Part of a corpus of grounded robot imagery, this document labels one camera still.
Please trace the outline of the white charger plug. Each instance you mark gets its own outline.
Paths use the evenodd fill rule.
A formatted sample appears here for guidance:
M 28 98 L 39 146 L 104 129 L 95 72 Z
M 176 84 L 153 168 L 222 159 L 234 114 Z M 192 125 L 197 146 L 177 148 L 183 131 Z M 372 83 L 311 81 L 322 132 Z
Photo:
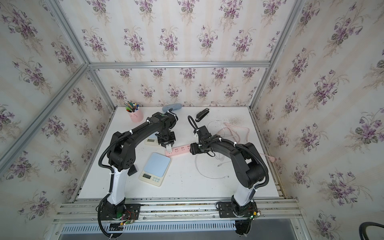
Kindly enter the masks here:
M 166 150 L 168 153 L 171 153 L 173 150 L 172 150 L 172 146 L 171 145 L 166 145 Z

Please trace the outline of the pink power strip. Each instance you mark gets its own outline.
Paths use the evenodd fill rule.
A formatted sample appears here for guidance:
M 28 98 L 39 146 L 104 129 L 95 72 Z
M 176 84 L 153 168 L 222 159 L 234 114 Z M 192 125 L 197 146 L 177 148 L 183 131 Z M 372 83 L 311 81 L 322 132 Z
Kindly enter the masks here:
M 171 152 L 168 152 L 167 150 L 165 151 L 165 156 L 166 157 L 174 157 L 174 156 L 179 156 L 183 154 L 188 154 L 190 153 L 190 145 L 183 145 L 179 147 L 174 147 L 172 148 Z

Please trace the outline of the blue cream kitchen scale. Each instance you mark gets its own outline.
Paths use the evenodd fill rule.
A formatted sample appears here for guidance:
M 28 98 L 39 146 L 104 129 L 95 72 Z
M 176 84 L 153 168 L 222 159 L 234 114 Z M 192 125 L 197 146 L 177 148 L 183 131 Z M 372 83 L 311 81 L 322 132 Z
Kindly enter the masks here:
M 159 153 L 152 153 L 139 175 L 139 180 L 160 187 L 170 164 L 171 158 Z

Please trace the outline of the black power adapter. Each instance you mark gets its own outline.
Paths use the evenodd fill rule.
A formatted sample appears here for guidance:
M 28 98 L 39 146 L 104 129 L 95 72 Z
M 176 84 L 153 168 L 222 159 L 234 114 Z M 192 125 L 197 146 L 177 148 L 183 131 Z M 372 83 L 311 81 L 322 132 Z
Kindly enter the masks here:
M 129 170 L 128 170 L 128 176 L 132 176 L 132 175 L 134 175 L 134 174 L 137 173 L 137 172 L 138 172 L 138 170 L 137 170 L 136 166 L 135 166 L 135 165 L 132 165 L 132 166 L 129 168 Z

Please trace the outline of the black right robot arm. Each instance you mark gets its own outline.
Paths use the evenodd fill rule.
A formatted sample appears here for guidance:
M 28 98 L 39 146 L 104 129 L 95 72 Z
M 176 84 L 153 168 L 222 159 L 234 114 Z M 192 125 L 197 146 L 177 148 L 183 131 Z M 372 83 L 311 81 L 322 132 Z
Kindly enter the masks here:
M 212 135 L 206 126 L 198 127 L 191 116 L 188 116 L 188 121 L 198 138 L 190 145 L 190 153 L 194 156 L 212 153 L 211 157 L 218 153 L 231 159 L 239 182 L 231 198 L 233 212 L 240 216 L 246 210 L 252 210 L 251 202 L 256 191 L 267 186 L 270 181 L 269 170 L 254 144 L 239 144 L 220 135 Z

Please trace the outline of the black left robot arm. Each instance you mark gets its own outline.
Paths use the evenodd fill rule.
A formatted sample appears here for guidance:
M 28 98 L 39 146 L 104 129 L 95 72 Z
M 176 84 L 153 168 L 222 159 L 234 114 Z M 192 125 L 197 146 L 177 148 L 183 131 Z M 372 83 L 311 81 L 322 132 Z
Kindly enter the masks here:
M 134 166 L 136 160 L 136 147 L 155 134 L 158 144 L 171 150 L 176 141 L 175 127 L 178 117 L 171 110 L 166 113 L 154 113 L 138 127 L 124 133 L 115 132 L 110 145 L 102 152 L 98 165 L 110 170 L 111 180 L 107 196 L 103 198 L 102 204 L 114 215 L 124 212 L 125 185 L 128 171 Z

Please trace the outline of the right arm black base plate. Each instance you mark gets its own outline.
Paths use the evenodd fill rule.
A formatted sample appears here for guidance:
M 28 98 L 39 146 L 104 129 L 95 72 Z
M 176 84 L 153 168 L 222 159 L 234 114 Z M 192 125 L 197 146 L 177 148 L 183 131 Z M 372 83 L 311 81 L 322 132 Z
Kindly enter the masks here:
M 219 211 L 220 218 L 258 218 L 261 213 L 255 202 L 249 202 L 244 206 L 240 206 L 234 202 L 217 202 L 215 205 Z

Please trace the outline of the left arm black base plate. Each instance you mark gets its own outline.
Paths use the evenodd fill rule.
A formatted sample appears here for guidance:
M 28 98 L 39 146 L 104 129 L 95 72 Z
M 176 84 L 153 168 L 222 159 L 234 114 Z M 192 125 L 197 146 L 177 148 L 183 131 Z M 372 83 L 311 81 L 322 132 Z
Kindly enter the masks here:
M 105 206 L 100 210 L 101 221 L 136 221 L 139 219 L 141 204 L 124 204 L 115 213 L 109 211 Z

